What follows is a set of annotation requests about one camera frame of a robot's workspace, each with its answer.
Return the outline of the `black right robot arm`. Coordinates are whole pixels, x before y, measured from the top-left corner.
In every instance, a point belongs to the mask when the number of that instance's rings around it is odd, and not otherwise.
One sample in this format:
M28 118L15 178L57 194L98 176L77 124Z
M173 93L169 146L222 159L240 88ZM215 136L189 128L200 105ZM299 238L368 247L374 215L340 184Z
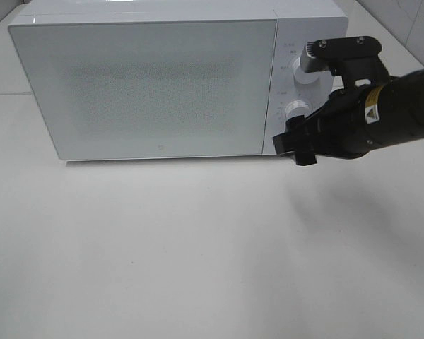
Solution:
M370 36L308 42L300 57L306 73L329 71L343 88L308 117L291 117L273 137L277 155L299 166L317 156L356 159L370 151L424 139L424 69L391 76Z

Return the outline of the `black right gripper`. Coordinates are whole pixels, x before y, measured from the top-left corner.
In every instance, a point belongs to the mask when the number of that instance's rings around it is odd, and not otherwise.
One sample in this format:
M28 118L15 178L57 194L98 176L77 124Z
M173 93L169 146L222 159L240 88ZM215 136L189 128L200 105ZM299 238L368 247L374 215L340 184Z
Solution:
M379 57L380 42L370 36L307 42L300 55L305 73L329 71L342 77L343 89L330 94L317 117L296 116L285 131L272 138L276 154L298 166L317 164L317 155L356 159L370 150L365 145L364 101L370 90L389 81Z

